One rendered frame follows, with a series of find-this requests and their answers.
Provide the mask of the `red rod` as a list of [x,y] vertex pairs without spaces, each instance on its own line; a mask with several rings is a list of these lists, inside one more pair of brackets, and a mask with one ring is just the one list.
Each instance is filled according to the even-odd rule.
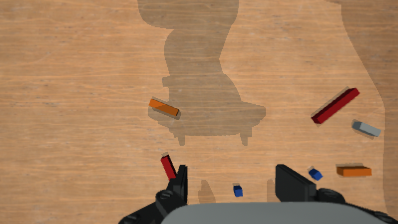
[[351,88],[346,90],[330,104],[324,107],[321,111],[315,114],[311,119],[314,121],[314,123],[322,124],[325,120],[335,114],[338,110],[344,107],[359,94],[360,92],[357,90],[357,88]]
[[169,155],[162,157],[161,162],[162,162],[162,165],[163,165],[165,172],[168,176],[169,181],[170,181],[170,178],[176,178],[177,173],[174,169],[174,166],[171,162]]

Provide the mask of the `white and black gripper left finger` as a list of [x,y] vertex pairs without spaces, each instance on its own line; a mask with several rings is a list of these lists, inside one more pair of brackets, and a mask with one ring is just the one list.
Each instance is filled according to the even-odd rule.
[[180,165],[176,178],[170,178],[166,189],[159,191],[155,202],[125,216],[118,224],[161,224],[173,210],[186,206],[188,166]]

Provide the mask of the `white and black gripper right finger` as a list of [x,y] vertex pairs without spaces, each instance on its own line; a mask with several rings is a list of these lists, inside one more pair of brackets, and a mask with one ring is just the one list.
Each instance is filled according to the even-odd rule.
[[337,191],[319,188],[316,184],[284,164],[275,167],[275,194],[281,202],[327,202],[349,205],[365,211],[387,224],[398,224],[398,221],[388,214],[369,210],[347,203],[342,194]]

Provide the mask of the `orange rod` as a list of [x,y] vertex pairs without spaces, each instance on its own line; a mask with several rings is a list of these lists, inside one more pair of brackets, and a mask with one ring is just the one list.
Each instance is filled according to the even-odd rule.
[[167,104],[164,104],[164,103],[159,102],[159,101],[154,100],[154,99],[150,100],[149,106],[154,107],[156,109],[159,109],[161,111],[164,111],[164,112],[169,113],[169,114],[174,115],[174,116],[177,116],[177,114],[179,112],[179,109],[174,108],[172,106],[169,106]]
[[337,167],[337,174],[341,176],[372,176],[372,169],[365,166]]

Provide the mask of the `grey rectangular block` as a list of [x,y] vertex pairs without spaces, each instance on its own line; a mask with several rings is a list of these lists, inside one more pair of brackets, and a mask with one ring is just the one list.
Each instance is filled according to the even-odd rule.
[[363,122],[354,122],[352,128],[360,132],[363,132],[365,134],[368,134],[370,136],[377,136],[377,137],[379,137],[381,132],[380,129],[377,129]]

